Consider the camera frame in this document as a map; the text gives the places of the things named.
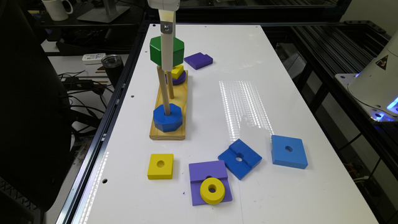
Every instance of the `white table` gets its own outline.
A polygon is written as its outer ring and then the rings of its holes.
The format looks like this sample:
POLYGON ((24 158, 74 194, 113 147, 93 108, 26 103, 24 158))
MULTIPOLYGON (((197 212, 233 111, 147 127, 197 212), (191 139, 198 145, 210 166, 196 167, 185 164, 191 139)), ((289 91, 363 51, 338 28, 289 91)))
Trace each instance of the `white table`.
POLYGON ((159 87, 149 41, 158 35, 150 26, 74 223, 377 223, 260 26, 177 26, 185 56, 214 63, 184 63, 186 140, 149 139, 159 87), (305 170, 272 164, 272 133, 303 140, 305 170), (189 163, 217 160, 237 138, 262 161, 242 181, 228 171, 233 201, 193 207, 189 163), (174 154, 172 180, 148 180, 155 153, 174 154))

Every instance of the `yellow cylinder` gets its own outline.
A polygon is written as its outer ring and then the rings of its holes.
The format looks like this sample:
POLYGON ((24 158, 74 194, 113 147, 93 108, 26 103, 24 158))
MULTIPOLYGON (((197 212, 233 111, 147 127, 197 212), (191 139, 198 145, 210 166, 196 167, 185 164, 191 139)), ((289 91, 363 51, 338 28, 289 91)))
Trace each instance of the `yellow cylinder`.
POLYGON ((200 196, 210 205, 218 204, 225 196, 224 184, 217 178, 207 178, 201 183, 200 196))

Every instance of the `white robot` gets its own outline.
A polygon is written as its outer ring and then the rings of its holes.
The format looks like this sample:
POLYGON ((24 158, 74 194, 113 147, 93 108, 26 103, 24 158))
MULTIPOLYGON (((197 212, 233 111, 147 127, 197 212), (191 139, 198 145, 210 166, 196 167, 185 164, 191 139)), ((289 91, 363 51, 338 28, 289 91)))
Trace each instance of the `white robot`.
POLYGON ((398 121, 398 32, 361 73, 335 77, 371 119, 398 121))

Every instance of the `small purple block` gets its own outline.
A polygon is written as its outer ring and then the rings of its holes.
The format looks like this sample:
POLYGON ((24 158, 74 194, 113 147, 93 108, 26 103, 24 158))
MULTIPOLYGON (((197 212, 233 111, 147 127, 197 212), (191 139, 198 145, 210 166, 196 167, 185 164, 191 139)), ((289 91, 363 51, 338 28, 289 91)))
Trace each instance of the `small purple block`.
POLYGON ((178 79, 173 78, 173 85, 179 85, 187 79, 187 73, 183 71, 178 79))
POLYGON ((224 161, 199 162, 189 164, 189 175, 191 181, 192 205, 207 204, 200 196, 201 183, 208 177, 219 179, 225 187, 225 196, 221 202, 232 201, 231 188, 228 183, 228 174, 224 161))
POLYGON ((209 55, 203 55, 201 52, 184 58, 184 61, 195 70, 213 63, 213 59, 209 55))

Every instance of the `white mug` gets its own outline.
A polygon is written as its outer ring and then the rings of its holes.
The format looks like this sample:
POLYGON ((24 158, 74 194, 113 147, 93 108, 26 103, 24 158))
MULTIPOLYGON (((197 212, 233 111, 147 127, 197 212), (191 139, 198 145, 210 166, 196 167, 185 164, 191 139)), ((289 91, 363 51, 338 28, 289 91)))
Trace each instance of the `white mug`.
POLYGON ((68 19, 68 15, 73 13, 72 4, 68 0, 42 0, 47 12, 54 21, 64 21, 68 19), (70 5, 70 12, 67 12, 62 5, 63 1, 67 1, 70 5))

